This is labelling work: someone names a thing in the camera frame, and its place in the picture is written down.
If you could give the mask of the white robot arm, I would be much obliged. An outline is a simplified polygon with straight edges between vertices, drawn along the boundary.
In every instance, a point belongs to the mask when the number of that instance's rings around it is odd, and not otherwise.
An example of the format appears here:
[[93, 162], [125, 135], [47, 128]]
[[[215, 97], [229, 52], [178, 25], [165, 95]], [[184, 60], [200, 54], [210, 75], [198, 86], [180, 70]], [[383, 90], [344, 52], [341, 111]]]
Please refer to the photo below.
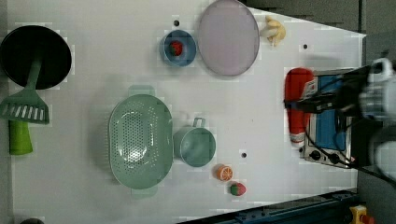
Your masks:
[[290, 141], [307, 161], [342, 168], [372, 165], [395, 174], [395, 71], [387, 58], [357, 69], [286, 74]]

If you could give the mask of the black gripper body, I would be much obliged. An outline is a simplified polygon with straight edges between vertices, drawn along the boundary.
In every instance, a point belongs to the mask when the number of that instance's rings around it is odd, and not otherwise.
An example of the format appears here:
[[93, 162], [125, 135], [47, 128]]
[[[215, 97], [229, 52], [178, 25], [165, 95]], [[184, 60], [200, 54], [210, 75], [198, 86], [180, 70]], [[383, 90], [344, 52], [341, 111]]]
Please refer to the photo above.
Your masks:
[[368, 74], [369, 68], [338, 73], [335, 80], [318, 87], [309, 98], [300, 101], [299, 107], [305, 113], [319, 114], [324, 110], [335, 109], [344, 116], [360, 116], [359, 96], [367, 86]]

